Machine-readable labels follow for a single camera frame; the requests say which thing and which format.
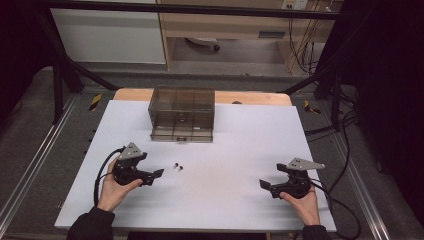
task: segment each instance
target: black stand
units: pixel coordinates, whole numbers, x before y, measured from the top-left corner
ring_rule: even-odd
[[[34,19],[38,22],[39,26],[44,31],[48,43],[45,43],[46,48],[52,48],[51,58],[53,64],[53,78],[54,78],[54,96],[55,96],[55,116],[53,124],[57,123],[63,114],[63,89],[62,80],[67,84],[70,92],[81,93],[84,89],[84,85],[79,78],[79,74],[82,74],[94,82],[100,84],[108,90],[116,91],[120,87],[115,86],[101,77],[95,75],[91,71],[82,67],[78,63],[74,62],[67,54],[65,47],[60,40],[60,36],[57,34],[49,23],[46,17],[46,11],[50,11],[49,8],[42,6],[32,6],[31,13]]]
[[[60,40],[58,31],[54,31],[52,24],[46,18],[50,8],[58,9],[81,9],[100,11],[124,11],[124,12],[154,12],[154,13],[186,13],[186,14],[209,14],[227,16],[252,16],[252,17],[274,17],[274,18],[300,18],[300,19],[322,19],[322,20],[346,20],[356,17],[356,14],[337,12],[315,12],[296,10],[256,9],[238,7],[215,7],[215,6],[191,6],[191,5],[169,5],[169,4],[141,4],[121,2],[89,2],[69,0],[22,0],[29,6],[42,32],[46,35],[46,50],[54,62],[55,75],[55,119],[56,122],[63,113],[63,99],[61,81],[65,81],[71,92],[81,92],[84,85],[79,79],[78,73],[82,74],[109,90],[118,90],[117,87],[94,73],[74,62],[67,54]]]

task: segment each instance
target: black cord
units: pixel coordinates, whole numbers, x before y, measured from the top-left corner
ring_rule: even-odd
[[[15,111],[11,112],[9,115],[7,115],[7,118],[9,118],[9,117],[15,115],[16,113],[18,113],[21,110],[22,105],[23,105],[22,100],[19,100],[19,106],[18,106],[18,108]]]
[[[103,162],[102,166],[100,167],[99,173],[97,174],[97,178],[94,181],[94,206],[97,206],[97,204],[99,203],[99,185],[100,185],[100,179],[102,179],[104,176],[111,174],[111,173],[106,173],[105,175],[101,176],[103,169],[106,166],[106,163],[109,162],[109,159],[115,154],[115,153],[122,153],[124,151],[125,147],[123,148],[118,148],[115,151],[113,151],[111,154],[109,154],[109,156],[105,159],[105,161]]]
[[[339,125],[344,124],[345,127],[348,127],[353,122],[356,122],[356,115],[355,115],[355,112],[350,111],[350,112],[346,113],[345,117],[342,120],[338,121],[338,124]],[[327,126],[327,127],[322,127],[322,128],[318,128],[318,129],[314,129],[314,130],[306,130],[305,136],[312,136],[312,135],[315,135],[315,134],[318,134],[318,133],[334,130],[334,128],[335,128],[334,125],[330,125],[330,126]]]
[[[342,130],[343,130],[343,136],[344,136],[344,139],[345,139],[345,143],[346,143],[346,146],[347,146],[346,161],[345,161],[345,164],[344,164],[343,169],[340,172],[339,176],[337,177],[337,179],[334,181],[334,183],[331,185],[330,189],[328,190],[328,193],[331,193],[333,191],[334,187],[337,185],[337,183],[343,177],[343,175],[346,172],[346,169],[349,165],[349,161],[350,161],[350,144],[349,144],[349,138],[347,137],[347,133],[346,133],[345,121],[342,121]]]
[[[317,180],[317,179],[310,179],[310,180],[311,181],[309,181],[309,182],[312,185],[314,185],[316,188],[320,189],[325,194],[325,197],[327,198],[327,201],[328,201],[328,209],[330,210],[331,214],[333,214],[333,210],[334,210],[333,209],[333,202],[334,202],[334,203],[339,204],[343,208],[345,208],[353,216],[353,218],[355,218],[355,221],[356,221],[356,225],[358,227],[358,230],[356,231],[356,233],[355,233],[355,235],[353,237],[345,236],[345,235],[343,235],[343,234],[341,234],[339,232],[336,232],[335,234],[338,237],[340,237],[342,239],[345,239],[345,240],[357,239],[361,235],[362,226],[361,226],[361,222],[359,221],[359,218],[358,218],[358,216],[356,216],[355,212],[352,209],[350,209],[346,204],[344,204],[341,201],[339,201],[339,200],[331,197],[330,193],[327,191],[327,186],[323,182],[321,182],[320,180]],[[316,183],[314,183],[312,181],[319,182],[322,186],[319,186],[318,184],[316,184]]]

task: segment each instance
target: clear plastic box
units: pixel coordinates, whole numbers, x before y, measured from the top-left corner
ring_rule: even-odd
[[[156,87],[149,105],[155,141],[212,142],[215,90]]]

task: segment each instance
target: human hand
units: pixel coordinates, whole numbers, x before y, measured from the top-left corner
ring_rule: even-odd
[[[293,205],[303,224],[307,226],[321,225],[318,213],[318,199],[313,185],[311,185],[306,196],[301,199],[294,198],[286,192],[281,192],[280,197]]]
[[[113,160],[108,166],[108,173],[112,173],[113,167],[115,166],[116,160]],[[119,185],[113,178],[113,174],[108,174],[103,180],[102,192],[100,194],[100,200],[97,204],[97,208],[104,211],[113,212],[118,205],[124,200],[127,194],[140,186],[143,180],[136,179],[127,185]]]

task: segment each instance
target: tabletop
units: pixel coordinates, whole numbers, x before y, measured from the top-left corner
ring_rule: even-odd
[[[273,199],[259,186],[259,179],[272,184],[287,182],[286,174],[276,169],[277,163],[288,164],[295,157],[313,160],[296,107],[283,101],[287,95],[216,91],[213,142],[178,143],[150,139],[147,109],[151,93],[150,89],[121,89],[109,102],[56,227],[69,228],[91,208],[89,196],[103,159],[134,142],[148,153],[137,168],[165,171],[152,186],[129,193],[114,211],[114,228],[161,232],[283,232],[303,228],[291,205]],[[245,104],[253,103],[254,96],[260,96],[262,105]],[[233,101],[243,104],[225,104]],[[184,170],[174,168],[175,163]],[[308,174],[319,179],[314,170]],[[321,223],[328,231],[335,231],[325,196],[321,192],[317,196]]]

